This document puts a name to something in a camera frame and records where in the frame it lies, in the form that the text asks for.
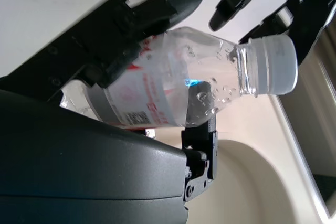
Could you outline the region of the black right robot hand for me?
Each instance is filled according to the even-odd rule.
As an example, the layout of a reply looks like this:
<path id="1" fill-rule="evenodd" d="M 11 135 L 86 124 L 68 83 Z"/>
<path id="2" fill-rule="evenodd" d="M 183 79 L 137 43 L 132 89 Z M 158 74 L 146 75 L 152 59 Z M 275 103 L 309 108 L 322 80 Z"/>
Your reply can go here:
<path id="1" fill-rule="evenodd" d="M 1 223 L 186 223 L 185 203 L 217 170 L 216 119 L 182 132 L 182 148 L 60 107 L 77 79 L 105 88 L 140 41 L 202 0 L 105 0 L 1 78 Z"/>

